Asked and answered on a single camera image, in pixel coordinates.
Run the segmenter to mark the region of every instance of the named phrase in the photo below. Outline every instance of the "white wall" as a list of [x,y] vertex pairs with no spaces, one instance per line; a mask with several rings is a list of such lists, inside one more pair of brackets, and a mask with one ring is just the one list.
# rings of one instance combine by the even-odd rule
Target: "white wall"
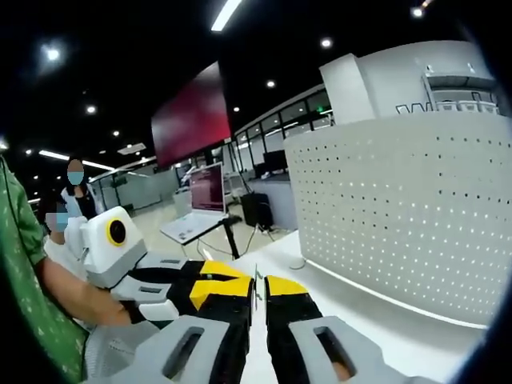
[[431,110],[422,80],[427,72],[493,78],[476,46],[455,41],[418,42],[362,58],[347,55],[320,71],[337,124],[395,116],[399,106]]
[[348,54],[320,68],[338,124],[375,118],[357,58]]

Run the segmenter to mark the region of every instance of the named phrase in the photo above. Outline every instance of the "computer monitor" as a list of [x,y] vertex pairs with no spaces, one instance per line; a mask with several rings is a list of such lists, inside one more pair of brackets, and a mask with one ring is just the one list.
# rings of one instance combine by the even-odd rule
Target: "computer monitor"
[[268,152],[263,155],[266,164],[266,170],[285,170],[288,168],[286,162],[286,154],[284,150],[276,150],[275,152]]
[[190,174],[192,209],[226,212],[222,164],[217,163]]

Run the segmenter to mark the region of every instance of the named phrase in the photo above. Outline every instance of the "perforated partition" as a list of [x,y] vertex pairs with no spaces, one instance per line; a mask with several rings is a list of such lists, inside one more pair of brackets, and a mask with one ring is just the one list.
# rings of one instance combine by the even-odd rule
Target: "perforated partition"
[[411,114],[285,148],[304,258],[408,309],[488,324],[512,258],[509,119]]

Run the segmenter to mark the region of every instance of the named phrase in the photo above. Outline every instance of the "white desk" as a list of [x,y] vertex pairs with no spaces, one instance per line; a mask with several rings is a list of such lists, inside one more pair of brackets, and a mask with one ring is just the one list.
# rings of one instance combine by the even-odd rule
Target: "white desk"
[[[304,285],[324,316],[338,316],[377,343],[385,362],[407,376],[448,382],[482,335],[481,330],[454,326],[397,307],[313,266],[291,270],[288,265],[300,255],[296,231],[231,265],[252,276],[258,265],[264,276],[275,275]],[[266,351],[264,309],[265,303],[259,302],[254,312],[242,384],[277,383]]]

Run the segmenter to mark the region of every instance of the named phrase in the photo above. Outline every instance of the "office floor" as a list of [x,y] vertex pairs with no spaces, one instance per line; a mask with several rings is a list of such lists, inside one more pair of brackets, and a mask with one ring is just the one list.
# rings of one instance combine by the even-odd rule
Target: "office floor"
[[[243,219],[242,206],[240,205],[230,206],[230,213],[236,214]],[[163,235],[160,232],[160,226],[164,222],[169,222],[177,218],[176,209],[172,203],[163,202],[150,206],[137,211],[132,217],[135,225],[142,232],[142,236],[149,250],[169,255],[186,256],[192,260],[212,258],[216,261],[225,262],[232,259],[230,255],[230,245],[226,239],[226,232],[222,227],[203,236],[200,242],[192,242],[184,247],[181,247],[175,241]],[[245,224],[244,221],[233,226],[234,240],[236,241],[240,254],[246,251],[253,231],[254,228]],[[277,240],[286,236],[288,233],[289,232],[286,230],[276,230],[271,236],[274,240]],[[268,234],[262,234],[259,230],[256,230],[247,252],[259,250],[271,242],[272,239]]]

